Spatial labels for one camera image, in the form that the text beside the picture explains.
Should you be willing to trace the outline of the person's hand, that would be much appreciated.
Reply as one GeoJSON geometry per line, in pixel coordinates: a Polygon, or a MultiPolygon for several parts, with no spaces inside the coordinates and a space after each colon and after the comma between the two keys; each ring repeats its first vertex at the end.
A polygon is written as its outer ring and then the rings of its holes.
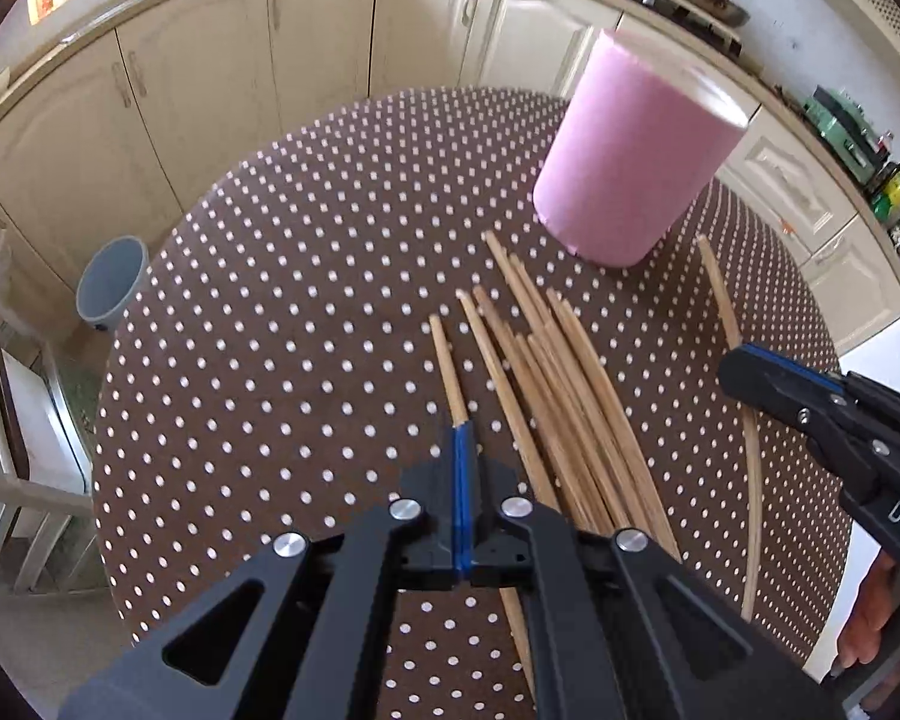
{"type": "MultiPolygon", "coordinates": [[[[837,660],[844,668],[853,667],[855,663],[868,665],[880,653],[884,626],[896,609],[893,605],[894,578],[896,561],[886,551],[880,551],[860,583],[852,613],[837,639],[837,660]]],[[[900,662],[888,678],[862,700],[862,709],[870,718],[900,718],[900,662]]]]}

